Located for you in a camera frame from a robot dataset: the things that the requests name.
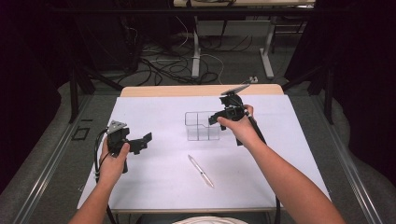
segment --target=person's right arm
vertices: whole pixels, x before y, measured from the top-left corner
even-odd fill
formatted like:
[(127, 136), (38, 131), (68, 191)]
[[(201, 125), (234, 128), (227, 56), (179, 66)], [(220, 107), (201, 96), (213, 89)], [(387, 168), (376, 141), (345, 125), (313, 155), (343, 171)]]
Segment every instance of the person's right arm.
[[(249, 113), (253, 107), (246, 105)], [(264, 144), (246, 116), (238, 121), (218, 118), (231, 129), (259, 165), (276, 197), (297, 223), (345, 223), (332, 202), (303, 173)]]

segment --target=hand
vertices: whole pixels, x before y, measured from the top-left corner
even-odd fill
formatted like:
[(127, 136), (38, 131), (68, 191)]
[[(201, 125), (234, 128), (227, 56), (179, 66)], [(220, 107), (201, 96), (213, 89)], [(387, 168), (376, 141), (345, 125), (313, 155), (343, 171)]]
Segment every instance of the hand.
[[(253, 106), (245, 105), (245, 109), (247, 109), (248, 113), (253, 116)], [(238, 121), (232, 121), (230, 119), (218, 117), (218, 123), (231, 129), (235, 137), (247, 148), (249, 148), (249, 146), (254, 144), (257, 140), (261, 141), (246, 116), (242, 117)]]
[(102, 155), (100, 156), (100, 161), (103, 162), (100, 167), (99, 185), (104, 185), (111, 189), (114, 188), (122, 174), (123, 166), (129, 153), (129, 147), (130, 146), (128, 143), (124, 143), (119, 156), (114, 158), (110, 154), (107, 155), (107, 137), (105, 138), (102, 147)]

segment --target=metal track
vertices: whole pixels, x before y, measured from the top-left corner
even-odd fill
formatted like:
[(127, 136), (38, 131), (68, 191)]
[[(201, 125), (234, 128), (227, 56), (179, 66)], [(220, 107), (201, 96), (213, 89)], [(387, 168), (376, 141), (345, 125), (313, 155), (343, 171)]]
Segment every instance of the metal track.
[(363, 214), (366, 216), (367, 221), (369, 223), (380, 223), (382, 224), (381, 217), (375, 210), (375, 206), (373, 205), (370, 196), (367, 193), (364, 184), (359, 177), (359, 171), (355, 166), (352, 158), (349, 155), (348, 148), (341, 141), (340, 136), (335, 130), (334, 126), (329, 124), (326, 117), (323, 114), (323, 102), (319, 99), (318, 96), (311, 96), (311, 99), (314, 102), (315, 108), (318, 111), (320, 118), (326, 124), (329, 133), (331, 134), (332, 140), (335, 143), (335, 148), (337, 150), (338, 159), (343, 166), (344, 172), (346, 173), (346, 177), (349, 181), (350, 186), (355, 192), (356, 198), (358, 199), (359, 204), (361, 205), (361, 210)]
[(59, 144), (56, 146), (55, 150), (53, 151), (47, 165), (44, 167), (43, 172), (35, 182), (29, 196), (27, 197), (25, 203), (21, 207), (20, 212), (15, 217), (13, 223), (18, 223), (18, 224), (28, 223), (30, 216), (35, 210), (38, 201), (43, 195), (44, 190), (46, 189), (48, 183), (50, 182), (52, 175), (54, 174), (59, 162), (62, 159), (62, 156), (64, 155), (65, 150), (67, 149), (67, 145), (70, 142), (69, 140), (71, 138), (71, 135), (78, 126), (78, 120), (80, 119), (84, 110), (87, 108), (91, 99), (92, 99), (91, 96), (83, 96), (79, 107), (79, 114), (76, 118), (76, 121), (67, 126), (61, 140), (59, 141)]

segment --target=transparent box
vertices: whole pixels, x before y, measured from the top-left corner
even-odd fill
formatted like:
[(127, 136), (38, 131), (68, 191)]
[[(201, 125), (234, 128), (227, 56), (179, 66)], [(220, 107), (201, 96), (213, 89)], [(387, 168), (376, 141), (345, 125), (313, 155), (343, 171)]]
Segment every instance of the transparent box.
[(189, 141), (211, 141), (219, 140), (220, 125), (215, 123), (209, 125), (209, 118), (216, 112), (186, 112), (184, 123), (187, 129)]

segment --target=white paper sheet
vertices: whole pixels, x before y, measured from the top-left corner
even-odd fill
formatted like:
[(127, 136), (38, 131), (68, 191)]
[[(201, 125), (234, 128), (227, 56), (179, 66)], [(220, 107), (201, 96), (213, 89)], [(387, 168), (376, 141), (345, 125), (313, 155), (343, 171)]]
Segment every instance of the white paper sheet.
[[(289, 97), (241, 98), (244, 104), (254, 106), (255, 120), (267, 144), (329, 197)], [(236, 145), (230, 130), (221, 131), (219, 140), (187, 140), (186, 112), (222, 109), (218, 96), (118, 98), (110, 121), (126, 122), (130, 140), (152, 133), (152, 141), (140, 155), (128, 155), (129, 172), (113, 189), (109, 206), (131, 211), (275, 207), (275, 194), (249, 152)], [(192, 166), (189, 154), (213, 181), (213, 189)], [(91, 173), (78, 208), (94, 186)]]

